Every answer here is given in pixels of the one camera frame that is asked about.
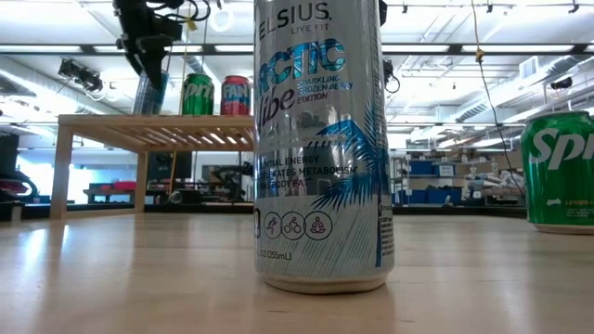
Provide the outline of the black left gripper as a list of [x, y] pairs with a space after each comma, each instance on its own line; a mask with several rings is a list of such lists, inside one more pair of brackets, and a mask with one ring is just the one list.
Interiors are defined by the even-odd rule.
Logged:
[[116, 45], [138, 75], [145, 74], [151, 86], [162, 89], [161, 64], [168, 38], [160, 31], [161, 22], [145, 0], [113, 0], [114, 14], [122, 34]]

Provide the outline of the blue silver Red Bull can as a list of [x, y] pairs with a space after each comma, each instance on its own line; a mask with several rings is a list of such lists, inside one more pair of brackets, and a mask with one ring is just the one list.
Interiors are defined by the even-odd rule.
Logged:
[[135, 115], [158, 115], [161, 112], [169, 74], [161, 72], [161, 87], [155, 88], [146, 73], [142, 73], [136, 90], [136, 97], [132, 108]]

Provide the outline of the green Sprite can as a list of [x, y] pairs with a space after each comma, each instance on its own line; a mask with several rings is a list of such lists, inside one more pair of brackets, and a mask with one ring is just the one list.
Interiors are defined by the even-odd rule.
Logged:
[[205, 74], [190, 73], [183, 84], [182, 114], [213, 115], [214, 84]]
[[527, 220], [545, 233], [594, 235], [594, 119], [548, 113], [521, 136]]

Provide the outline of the red Fanta can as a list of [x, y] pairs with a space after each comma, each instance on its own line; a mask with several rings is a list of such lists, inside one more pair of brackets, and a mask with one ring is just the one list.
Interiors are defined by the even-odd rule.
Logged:
[[222, 83], [220, 114], [248, 116], [251, 114], [252, 90], [249, 80], [238, 75], [227, 76]]

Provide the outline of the silver Celsius Arctic Vibe can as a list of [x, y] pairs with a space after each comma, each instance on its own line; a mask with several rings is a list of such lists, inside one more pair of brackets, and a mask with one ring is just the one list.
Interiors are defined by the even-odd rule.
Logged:
[[394, 269], [379, 0], [254, 0], [255, 269], [360, 292]]

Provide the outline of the wooden slatted shelf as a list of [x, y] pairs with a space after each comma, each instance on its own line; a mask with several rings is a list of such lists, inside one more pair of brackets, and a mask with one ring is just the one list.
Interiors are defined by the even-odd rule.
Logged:
[[150, 152], [250, 152], [255, 131], [251, 116], [60, 115], [49, 214], [52, 220], [95, 215], [90, 211], [67, 211], [72, 143], [76, 135], [137, 155], [134, 207], [100, 211], [97, 215], [101, 216], [145, 211]]

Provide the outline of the black monitor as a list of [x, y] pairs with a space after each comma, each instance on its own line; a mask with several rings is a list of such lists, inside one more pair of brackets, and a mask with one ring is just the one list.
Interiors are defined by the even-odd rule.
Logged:
[[150, 152], [148, 155], [148, 180], [170, 179], [174, 170], [175, 179], [192, 176], [192, 153]]

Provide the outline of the red and black bench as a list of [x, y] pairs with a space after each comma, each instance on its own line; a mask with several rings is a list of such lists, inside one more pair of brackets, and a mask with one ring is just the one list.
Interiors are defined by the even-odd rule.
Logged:
[[135, 181], [119, 181], [115, 183], [91, 183], [84, 189], [87, 202], [91, 203], [133, 203], [135, 201]]

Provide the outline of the metal storage rack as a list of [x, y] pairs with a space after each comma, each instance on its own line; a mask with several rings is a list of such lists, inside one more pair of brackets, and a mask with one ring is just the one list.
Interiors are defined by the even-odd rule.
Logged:
[[[410, 175], [409, 161], [431, 161], [456, 165], [456, 176]], [[523, 207], [523, 167], [518, 150], [479, 149], [392, 149], [389, 159], [390, 187], [394, 206], [404, 207]], [[413, 189], [460, 188], [461, 201], [445, 204], [400, 204], [396, 192]]]

